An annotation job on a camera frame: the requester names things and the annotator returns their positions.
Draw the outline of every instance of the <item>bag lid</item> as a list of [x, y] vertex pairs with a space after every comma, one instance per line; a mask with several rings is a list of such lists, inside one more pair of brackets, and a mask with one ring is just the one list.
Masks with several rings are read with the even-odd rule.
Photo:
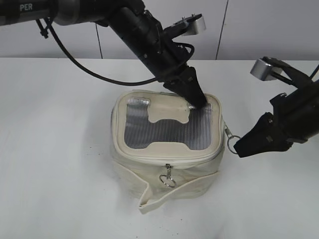
[[198, 110], [174, 94], [123, 94], [112, 116], [115, 150], [126, 159], [152, 165], [211, 160], [223, 146], [223, 120], [220, 102], [206, 97], [207, 106]]

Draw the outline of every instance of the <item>silver foil lining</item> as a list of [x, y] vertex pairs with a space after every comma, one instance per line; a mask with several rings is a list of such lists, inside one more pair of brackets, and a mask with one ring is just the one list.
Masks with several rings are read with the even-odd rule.
[[130, 98], [127, 103], [125, 144], [133, 149], [147, 148], [153, 142], [184, 143], [191, 150], [203, 150], [211, 145], [211, 105], [197, 110], [189, 107], [189, 121], [175, 119], [149, 121], [150, 102]]

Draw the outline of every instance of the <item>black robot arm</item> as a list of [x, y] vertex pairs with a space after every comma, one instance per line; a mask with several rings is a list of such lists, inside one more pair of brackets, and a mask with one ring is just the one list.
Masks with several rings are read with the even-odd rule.
[[60, 25], [96, 22], [104, 27], [110, 26], [155, 75], [155, 80], [163, 82], [165, 88], [197, 108], [206, 104], [196, 71], [187, 65], [194, 47], [172, 40], [182, 34], [197, 34], [203, 30], [200, 14], [163, 29], [161, 23], [145, 10], [142, 0], [0, 1], [0, 25], [41, 18], [47, 23], [51, 20]]
[[254, 128], [234, 148], [240, 157], [269, 151], [287, 151], [293, 143], [305, 143], [319, 133], [319, 80], [287, 63], [264, 57], [256, 61], [251, 74], [262, 81], [278, 79], [297, 88], [270, 100], [274, 111], [260, 117]]

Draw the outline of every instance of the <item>zipper pull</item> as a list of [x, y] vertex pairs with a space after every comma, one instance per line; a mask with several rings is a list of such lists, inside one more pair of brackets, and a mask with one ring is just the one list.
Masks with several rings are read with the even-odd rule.
[[166, 164], [166, 168], [167, 168], [167, 175], [165, 174], [160, 175], [159, 180], [162, 183], [164, 183], [166, 186], [168, 186], [169, 188], [175, 188], [177, 184], [175, 180], [172, 179], [172, 177], [170, 176], [171, 169], [173, 168], [173, 166], [171, 166], [170, 164]]
[[232, 150], [230, 145], [229, 145], [229, 142], [230, 140], [234, 139], [234, 138], [238, 138], [238, 139], [241, 139], [241, 137], [237, 136], [237, 135], [233, 135], [232, 132], [230, 131], [230, 129], [228, 128], [228, 126], [225, 124], [225, 133], [228, 137], [228, 140], [227, 140], [227, 147], [229, 149], [230, 152], [232, 152], [233, 154], [238, 154], [236, 151]]

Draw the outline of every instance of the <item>white table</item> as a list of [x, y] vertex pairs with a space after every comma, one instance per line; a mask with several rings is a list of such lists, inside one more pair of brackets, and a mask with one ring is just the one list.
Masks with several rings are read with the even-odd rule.
[[[152, 75], [138, 60], [80, 60], [107, 77]], [[311, 73], [317, 62], [290, 62]], [[293, 87], [260, 82], [253, 61], [192, 61], [234, 134]], [[0, 59], [0, 238], [319, 238], [319, 137], [286, 153], [228, 150], [202, 197], [141, 215], [112, 171], [110, 115], [131, 88], [94, 79], [66, 59]], [[139, 87], [163, 91], [159, 83]]]

